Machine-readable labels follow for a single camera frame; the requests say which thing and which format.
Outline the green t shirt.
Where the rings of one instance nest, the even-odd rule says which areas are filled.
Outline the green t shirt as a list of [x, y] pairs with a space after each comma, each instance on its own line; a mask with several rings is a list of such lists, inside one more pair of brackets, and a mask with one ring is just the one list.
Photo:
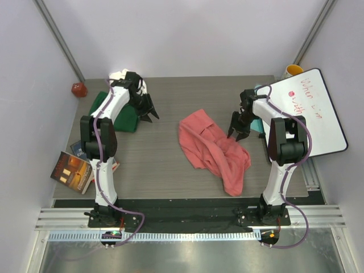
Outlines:
[[[89, 115], [92, 115], [103, 103], [108, 93], [99, 92], [96, 99], [93, 101], [89, 110]], [[114, 121], [114, 129], [119, 132], [134, 133], [138, 128], [139, 118], [135, 112], [135, 109], [126, 104], [119, 112], [117, 118]]]

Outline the pink t shirt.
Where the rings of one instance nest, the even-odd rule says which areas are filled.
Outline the pink t shirt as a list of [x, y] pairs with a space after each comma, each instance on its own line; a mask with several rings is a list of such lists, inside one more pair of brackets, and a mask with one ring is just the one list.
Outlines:
[[179, 122], [179, 144], [194, 168], [208, 169], [222, 179], [224, 191], [239, 196], [243, 177], [251, 166], [248, 151], [200, 109]]

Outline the white t shirt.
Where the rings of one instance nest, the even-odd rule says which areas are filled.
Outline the white t shirt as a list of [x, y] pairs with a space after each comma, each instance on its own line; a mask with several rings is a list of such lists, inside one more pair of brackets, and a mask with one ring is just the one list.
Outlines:
[[[126, 73], [128, 72], [128, 69], [123, 69], [122, 71], [116, 71], [109, 73], [109, 82], [112, 83], [112, 80], [119, 80], [119, 79], [126, 79]], [[138, 91], [138, 94], [147, 94], [147, 84], [145, 83], [144, 79], [140, 79], [138, 83], [138, 88], [140, 88], [140, 91]]]

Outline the white dry-erase board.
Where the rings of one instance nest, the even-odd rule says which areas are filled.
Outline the white dry-erase board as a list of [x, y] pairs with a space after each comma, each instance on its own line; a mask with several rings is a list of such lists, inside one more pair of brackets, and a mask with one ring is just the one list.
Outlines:
[[313, 68], [257, 90], [290, 115], [302, 115], [312, 137], [311, 157], [343, 152], [348, 142], [321, 71]]

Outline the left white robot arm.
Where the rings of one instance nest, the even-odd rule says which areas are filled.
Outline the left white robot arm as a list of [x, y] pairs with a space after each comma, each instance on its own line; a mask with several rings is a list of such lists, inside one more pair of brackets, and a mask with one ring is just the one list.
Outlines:
[[89, 159], [94, 173], [96, 198], [94, 208], [86, 213], [90, 228], [117, 226], [124, 214], [133, 214], [118, 207], [113, 179], [113, 160], [117, 152], [114, 122], [125, 105], [134, 108], [140, 121], [159, 118], [146, 83], [140, 75], [127, 72], [123, 78], [106, 80], [109, 93], [100, 107], [80, 119], [81, 149]]

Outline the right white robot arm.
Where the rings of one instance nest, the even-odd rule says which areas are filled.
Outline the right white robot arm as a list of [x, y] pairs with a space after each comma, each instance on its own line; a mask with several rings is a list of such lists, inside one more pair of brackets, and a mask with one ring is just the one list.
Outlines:
[[292, 116], [280, 110], [267, 95], [258, 95], [253, 89], [240, 93], [240, 111], [232, 114], [228, 136], [237, 133], [236, 141], [250, 135], [251, 124], [261, 119], [270, 125], [268, 157], [271, 171], [266, 189], [260, 196], [257, 218], [265, 225], [274, 225], [284, 216], [286, 192], [291, 176], [311, 152], [311, 135], [302, 115]]

